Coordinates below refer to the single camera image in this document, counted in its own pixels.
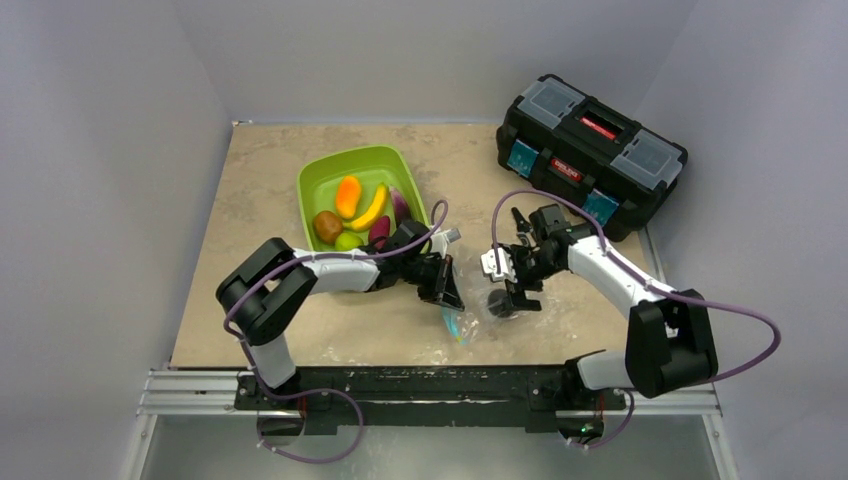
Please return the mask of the clear zip top bag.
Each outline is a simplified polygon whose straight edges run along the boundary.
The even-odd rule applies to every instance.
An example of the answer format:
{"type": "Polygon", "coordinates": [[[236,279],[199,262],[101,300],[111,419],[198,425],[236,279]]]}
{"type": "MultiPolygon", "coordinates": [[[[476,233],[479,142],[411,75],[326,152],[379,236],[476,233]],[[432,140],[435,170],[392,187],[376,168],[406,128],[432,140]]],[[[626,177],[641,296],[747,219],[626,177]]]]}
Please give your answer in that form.
{"type": "Polygon", "coordinates": [[[456,343],[468,345],[495,328],[526,315],[526,312],[515,312],[509,318],[495,318],[488,312],[486,300],[489,292],[505,287],[503,283],[492,283],[483,274],[477,255],[455,254],[454,269],[454,278],[465,309],[459,312],[443,307],[441,314],[449,336],[456,343]]]}

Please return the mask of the magenta fake sweet potato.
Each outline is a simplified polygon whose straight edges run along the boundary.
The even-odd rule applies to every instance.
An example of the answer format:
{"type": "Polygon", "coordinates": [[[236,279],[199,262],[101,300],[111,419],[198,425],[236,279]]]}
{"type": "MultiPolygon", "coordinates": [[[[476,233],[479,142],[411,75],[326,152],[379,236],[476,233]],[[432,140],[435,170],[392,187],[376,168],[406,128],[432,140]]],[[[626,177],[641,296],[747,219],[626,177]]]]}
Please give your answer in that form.
{"type": "Polygon", "coordinates": [[[368,232],[370,246],[381,249],[391,235],[391,219],[387,215],[379,217],[368,232]]]}

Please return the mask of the purple fake eggplant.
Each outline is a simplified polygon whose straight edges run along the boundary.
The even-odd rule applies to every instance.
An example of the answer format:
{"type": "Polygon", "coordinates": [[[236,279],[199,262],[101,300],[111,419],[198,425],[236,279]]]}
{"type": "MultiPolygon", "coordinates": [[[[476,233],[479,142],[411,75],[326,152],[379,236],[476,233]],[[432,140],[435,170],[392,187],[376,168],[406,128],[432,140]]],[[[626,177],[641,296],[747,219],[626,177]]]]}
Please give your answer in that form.
{"type": "Polygon", "coordinates": [[[394,186],[389,188],[395,225],[400,226],[404,221],[413,218],[410,206],[404,195],[394,186]]]}

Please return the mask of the yellow fake banana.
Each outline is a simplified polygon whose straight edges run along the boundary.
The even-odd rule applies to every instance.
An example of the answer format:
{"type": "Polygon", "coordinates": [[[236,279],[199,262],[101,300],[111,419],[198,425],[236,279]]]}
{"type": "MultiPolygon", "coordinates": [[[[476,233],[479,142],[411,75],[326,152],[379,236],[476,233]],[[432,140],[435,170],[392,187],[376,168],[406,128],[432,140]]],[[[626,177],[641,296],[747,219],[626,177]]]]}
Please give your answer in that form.
{"type": "Polygon", "coordinates": [[[350,221],[344,222],[343,227],[354,232],[369,230],[383,215],[389,196],[389,187],[385,183],[378,184],[372,202],[365,212],[350,221]]]}

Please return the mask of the green fake pear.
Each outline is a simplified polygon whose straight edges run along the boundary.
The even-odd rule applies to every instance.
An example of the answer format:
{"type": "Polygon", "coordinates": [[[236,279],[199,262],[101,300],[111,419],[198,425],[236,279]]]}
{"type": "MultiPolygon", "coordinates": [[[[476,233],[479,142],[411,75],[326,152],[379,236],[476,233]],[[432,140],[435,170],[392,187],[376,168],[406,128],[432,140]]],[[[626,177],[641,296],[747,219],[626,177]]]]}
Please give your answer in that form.
{"type": "Polygon", "coordinates": [[[340,233],[334,242],[334,249],[339,252],[350,251],[364,245],[362,238],[356,233],[343,231],[340,233]]]}

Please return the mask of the brown fake kiwi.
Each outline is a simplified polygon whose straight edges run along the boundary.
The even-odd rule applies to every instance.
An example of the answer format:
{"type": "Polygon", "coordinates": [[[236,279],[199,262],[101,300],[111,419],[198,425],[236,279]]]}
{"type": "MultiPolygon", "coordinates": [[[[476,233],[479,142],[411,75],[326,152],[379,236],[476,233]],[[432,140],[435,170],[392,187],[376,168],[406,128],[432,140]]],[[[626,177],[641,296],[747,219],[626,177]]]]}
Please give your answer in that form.
{"type": "Polygon", "coordinates": [[[342,219],[329,210],[323,210],[312,220],[313,230],[317,238],[327,245],[334,245],[337,238],[344,232],[342,219]]]}

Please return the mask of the orange fake mango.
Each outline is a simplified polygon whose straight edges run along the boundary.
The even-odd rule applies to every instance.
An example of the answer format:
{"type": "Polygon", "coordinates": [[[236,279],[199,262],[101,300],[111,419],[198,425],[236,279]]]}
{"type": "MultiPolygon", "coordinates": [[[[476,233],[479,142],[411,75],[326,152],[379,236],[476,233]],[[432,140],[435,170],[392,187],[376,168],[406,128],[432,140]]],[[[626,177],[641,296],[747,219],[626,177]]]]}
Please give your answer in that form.
{"type": "Polygon", "coordinates": [[[353,175],[344,176],[336,190],[335,210],[343,220],[355,217],[362,196],[362,185],[353,175]]]}

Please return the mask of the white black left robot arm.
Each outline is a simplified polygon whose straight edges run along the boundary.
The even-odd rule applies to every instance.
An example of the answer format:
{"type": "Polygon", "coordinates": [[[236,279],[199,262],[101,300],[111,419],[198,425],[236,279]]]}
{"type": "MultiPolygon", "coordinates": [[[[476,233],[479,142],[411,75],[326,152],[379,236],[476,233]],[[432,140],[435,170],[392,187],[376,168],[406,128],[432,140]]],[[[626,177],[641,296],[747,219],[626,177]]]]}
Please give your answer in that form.
{"type": "Polygon", "coordinates": [[[265,241],[215,291],[226,327],[261,379],[260,397],[275,409],[297,399],[297,367],[285,331],[311,295],[374,292],[405,282],[421,301],[463,311],[447,252],[460,237],[456,229],[436,231],[406,220],[390,235],[340,252],[298,249],[279,237],[265,241]]]}

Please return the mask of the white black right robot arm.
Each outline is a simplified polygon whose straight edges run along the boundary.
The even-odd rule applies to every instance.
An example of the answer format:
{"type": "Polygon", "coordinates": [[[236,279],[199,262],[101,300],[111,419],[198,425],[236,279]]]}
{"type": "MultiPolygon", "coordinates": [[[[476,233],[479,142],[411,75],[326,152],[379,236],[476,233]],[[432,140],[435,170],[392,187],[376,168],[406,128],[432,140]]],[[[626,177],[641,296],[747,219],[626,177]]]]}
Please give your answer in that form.
{"type": "Polygon", "coordinates": [[[556,205],[523,217],[513,213],[518,244],[498,244],[481,257],[481,267],[505,288],[491,301],[493,314],[538,311],[527,292],[561,272],[574,274],[599,291],[627,322],[625,347],[566,361],[564,399],[584,407],[601,390],[630,389],[646,398],[705,382],[718,372],[709,314],[694,289],[678,291],[647,276],[620,257],[589,222],[573,225],[556,205]]]}

